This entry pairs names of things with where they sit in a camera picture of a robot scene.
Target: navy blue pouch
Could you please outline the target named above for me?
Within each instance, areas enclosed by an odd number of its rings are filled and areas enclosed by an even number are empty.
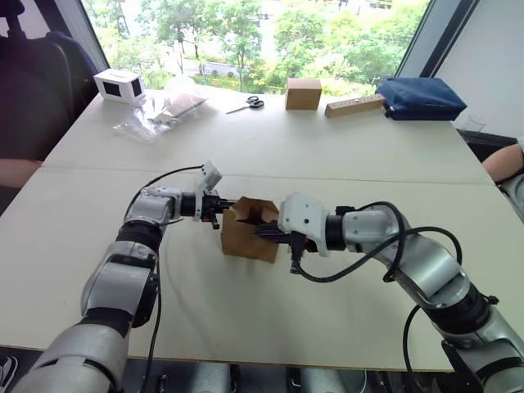
[[[393,120],[455,120],[467,107],[440,78],[386,78],[377,93]]]

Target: white box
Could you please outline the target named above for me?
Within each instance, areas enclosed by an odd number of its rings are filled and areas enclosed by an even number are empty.
[[[106,100],[135,104],[145,95],[139,74],[107,69],[94,76],[98,91]]]

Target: plastic bag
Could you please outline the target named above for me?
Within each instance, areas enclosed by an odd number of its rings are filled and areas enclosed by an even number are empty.
[[[199,116],[199,106],[206,101],[198,85],[189,77],[172,78],[164,90],[147,90],[133,106],[131,116],[113,127],[116,131],[142,142],[155,139],[182,122]]]

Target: person's arm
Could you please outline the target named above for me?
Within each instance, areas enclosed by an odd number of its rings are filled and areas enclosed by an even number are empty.
[[[42,161],[0,159],[0,186],[22,188]]]
[[[524,155],[517,143],[496,151],[486,158],[482,165],[495,182],[500,182],[506,178],[511,178],[524,167]]]

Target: power strip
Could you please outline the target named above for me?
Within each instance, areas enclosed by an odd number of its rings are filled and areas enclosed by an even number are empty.
[[[352,100],[327,104],[324,114],[331,119],[332,117],[351,115],[353,113],[380,108],[383,103],[384,97],[381,94],[373,94],[372,96],[353,98]]]

